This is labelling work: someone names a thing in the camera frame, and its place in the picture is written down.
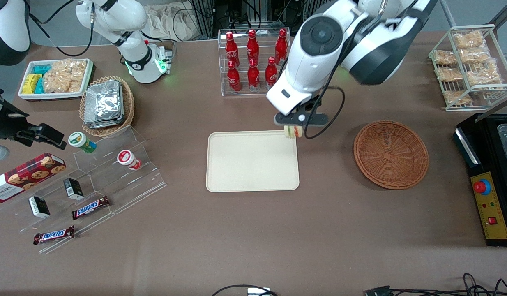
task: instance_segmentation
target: round wicker basket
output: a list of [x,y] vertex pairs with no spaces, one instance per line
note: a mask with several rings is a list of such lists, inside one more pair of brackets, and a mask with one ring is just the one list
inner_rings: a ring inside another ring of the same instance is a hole
[[[82,128],[84,129],[84,131],[93,136],[107,137],[112,133],[115,133],[116,131],[119,131],[120,129],[123,129],[124,127],[130,125],[131,122],[133,121],[133,116],[135,115],[135,102],[133,100],[133,93],[129,89],[129,86],[127,85],[127,82],[124,81],[124,79],[116,76],[108,76],[95,80],[94,82],[92,82],[92,84],[104,83],[110,79],[116,80],[120,82],[120,84],[122,84],[122,95],[124,97],[124,116],[126,119],[122,124],[102,127],[100,129],[90,129],[85,124],[83,124]],[[80,99],[80,109],[78,111],[82,121],[84,121],[85,99],[86,94],[84,92],[82,94],[82,98]]]
[[398,122],[369,123],[357,134],[354,157],[361,172],[387,189],[418,184],[429,168],[429,154],[419,136]]

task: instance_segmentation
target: red bottle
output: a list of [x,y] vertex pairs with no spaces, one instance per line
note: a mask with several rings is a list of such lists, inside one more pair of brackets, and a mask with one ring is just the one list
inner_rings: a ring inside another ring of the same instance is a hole
[[248,60],[252,58],[259,64],[259,43],[255,38],[255,30],[248,31],[248,42],[246,42],[246,52]]
[[276,68],[276,58],[273,56],[270,56],[268,58],[268,66],[266,67],[265,71],[265,81],[266,81],[266,89],[269,90],[276,84],[277,80],[277,68]]
[[238,94],[241,90],[241,80],[239,79],[239,71],[235,69],[235,62],[233,60],[228,61],[228,83],[230,84],[231,92]]
[[253,58],[250,58],[248,61],[250,67],[248,68],[248,87],[250,88],[250,92],[258,92],[261,88],[259,82],[259,70],[257,69],[257,61]]
[[235,62],[235,67],[239,67],[239,49],[233,40],[233,33],[226,32],[226,58]]
[[279,38],[276,41],[276,64],[284,62],[287,58],[288,41],[286,40],[286,29],[279,30]]

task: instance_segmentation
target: white cloth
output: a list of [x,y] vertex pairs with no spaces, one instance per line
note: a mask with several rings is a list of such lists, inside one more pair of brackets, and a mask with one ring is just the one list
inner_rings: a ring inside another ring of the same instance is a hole
[[195,11],[189,1],[184,3],[150,4],[144,6],[144,9],[148,14],[150,36],[153,38],[188,41],[200,34],[197,24],[194,23],[196,20]]

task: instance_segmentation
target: wire rack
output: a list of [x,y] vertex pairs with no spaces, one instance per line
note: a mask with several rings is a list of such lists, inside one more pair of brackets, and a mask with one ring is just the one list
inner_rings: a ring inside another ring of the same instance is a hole
[[[494,36],[494,25],[477,25],[477,26],[457,26],[450,28],[447,33],[440,39],[437,45],[429,53],[429,58],[432,60],[434,70],[438,68],[450,68],[459,70],[463,79],[456,82],[443,82],[438,80],[442,93],[446,91],[462,92],[452,102],[448,102],[444,98],[446,111],[482,111],[489,109],[495,104],[507,99],[507,62],[503,58],[503,53],[498,45],[498,41]],[[467,72],[479,71],[488,67],[487,62],[480,62],[477,64],[466,64],[459,58],[459,51],[453,39],[454,34],[467,34],[473,31],[481,32],[485,39],[485,45],[489,49],[490,56],[496,60],[496,66],[502,79],[500,84],[477,84],[471,85],[467,79]],[[435,50],[452,51],[456,56],[456,64],[454,65],[438,65],[434,56]],[[470,103],[459,105],[458,102],[464,99],[467,95],[471,98]]]

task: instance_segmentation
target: clear plastic bag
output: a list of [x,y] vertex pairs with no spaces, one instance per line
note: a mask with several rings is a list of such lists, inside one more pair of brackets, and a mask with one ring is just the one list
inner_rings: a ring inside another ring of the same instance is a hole
[[503,82],[495,59],[486,60],[484,64],[476,65],[474,71],[466,72],[467,81],[471,86],[477,84],[501,84]]
[[434,61],[438,65],[456,65],[456,56],[452,51],[440,51],[436,49],[433,52]]
[[78,92],[87,65],[86,61],[73,58],[53,62],[51,69],[44,75],[44,92]]
[[462,73],[459,69],[451,69],[445,67],[439,67],[434,70],[436,77],[441,82],[456,82],[463,79]]
[[[463,94],[463,92],[464,92],[463,90],[459,90],[459,91],[446,90],[443,92],[443,97],[445,98],[445,101],[447,101],[447,104],[450,104],[455,99],[458,99]],[[458,102],[454,103],[453,106],[469,104],[469,103],[472,103],[472,101],[473,100],[471,99],[471,96],[469,94],[466,94],[463,96],[462,99],[460,99],[460,100],[458,100]]]
[[453,35],[454,44],[457,49],[471,49],[473,47],[485,46],[485,39],[482,32],[474,30],[467,34],[456,33]]
[[459,49],[458,55],[464,64],[477,64],[491,58],[487,47],[475,47],[473,49]]

